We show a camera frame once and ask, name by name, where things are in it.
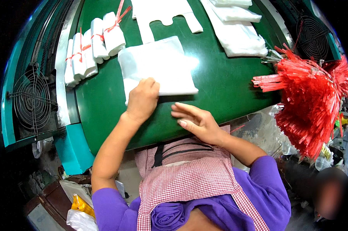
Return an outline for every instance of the black strap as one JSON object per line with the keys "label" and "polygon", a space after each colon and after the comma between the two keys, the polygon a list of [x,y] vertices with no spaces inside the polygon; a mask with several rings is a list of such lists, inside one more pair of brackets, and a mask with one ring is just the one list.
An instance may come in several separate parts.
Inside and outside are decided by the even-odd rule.
{"label": "black strap", "polygon": [[180,145],[199,145],[199,146],[203,146],[203,147],[208,147],[208,148],[211,148],[213,150],[213,148],[209,145],[205,145],[203,143],[194,143],[194,142],[189,142],[189,143],[181,143],[181,144],[178,144],[178,145],[174,145],[172,146],[171,148],[168,148],[166,151],[163,152],[163,154],[165,154],[168,150],[171,150],[172,148],[175,148],[175,147],[178,147]]}
{"label": "black strap", "polygon": [[155,153],[155,162],[153,164],[153,167],[158,167],[162,165],[162,151],[164,150],[164,143],[159,143],[156,153]]}
{"label": "black strap", "polygon": [[196,148],[196,149],[188,149],[188,150],[184,150],[184,151],[175,151],[173,153],[170,153],[169,155],[166,155],[163,159],[169,157],[169,156],[172,156],[172,155],[175,155],[175,154],[179,154],[179,153],[183,153],[183,152],[189,152],[189,151],[213,151],[213,149],[208,149],[208,148]]}

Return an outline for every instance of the purple shirt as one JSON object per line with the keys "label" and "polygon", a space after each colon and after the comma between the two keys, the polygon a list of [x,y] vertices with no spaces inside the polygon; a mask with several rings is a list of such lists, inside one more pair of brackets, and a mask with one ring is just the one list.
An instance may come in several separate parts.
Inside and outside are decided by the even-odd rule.
{"label": "purple shirt", "polygon": [[[291,216],[291,203],[275,160],[263,156],[254,162],[249,174],[237,168],[233,168],[233,172],[269,229],[284,230]],[[93,194],[92,201],[100,231],[137,230],[140,197],[128,207],[117,190],[102,188]],[[229,194],[162,203],[151,213],[151,230],[177,230],[187,222],[195,207],[222,230],[255,230],[253,220],[241,212]]]}

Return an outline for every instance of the fingernail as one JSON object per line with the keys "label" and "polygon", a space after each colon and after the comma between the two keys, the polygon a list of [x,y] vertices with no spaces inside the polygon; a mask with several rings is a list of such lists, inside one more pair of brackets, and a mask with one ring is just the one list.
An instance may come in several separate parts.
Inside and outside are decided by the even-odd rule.
{"label": "fingernail", "polygon": [[182,127],[186,127],[187,126],[187,122],[185,122],[185,121],[180,120],[178,123]]}

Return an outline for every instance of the hand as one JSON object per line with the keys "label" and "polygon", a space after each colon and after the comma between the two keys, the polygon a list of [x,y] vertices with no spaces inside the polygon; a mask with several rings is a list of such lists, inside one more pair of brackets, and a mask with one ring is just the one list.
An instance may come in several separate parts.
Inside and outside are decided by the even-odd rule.
{"label": "hand", "polygon": [[210,112],[195,106],[175,103],[172,105],[172,116],[181,118],[178,123],[192,132],[200,140],[210,145],[221,146],[227,132],[221,130]]}
{"label": "hand", "polygon": [[153,78],[142,79],[129,93],[125,114],[140,126],[153,113],[157,106],[160,84]]}

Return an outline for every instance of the yellow plastic bag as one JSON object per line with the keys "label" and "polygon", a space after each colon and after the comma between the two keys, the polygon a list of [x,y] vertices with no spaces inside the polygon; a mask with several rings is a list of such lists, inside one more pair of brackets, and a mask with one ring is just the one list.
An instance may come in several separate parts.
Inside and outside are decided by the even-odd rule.
{"label": "yellow plastic bag", "polygon": [[95,211],[91,206],[89,206],[80,196],[77,194],[74,194],[73,204],[71,205],[71,209],[78,210],[81,212],[85,212],[88,215],[91,215],[92,217],[95,217]]}

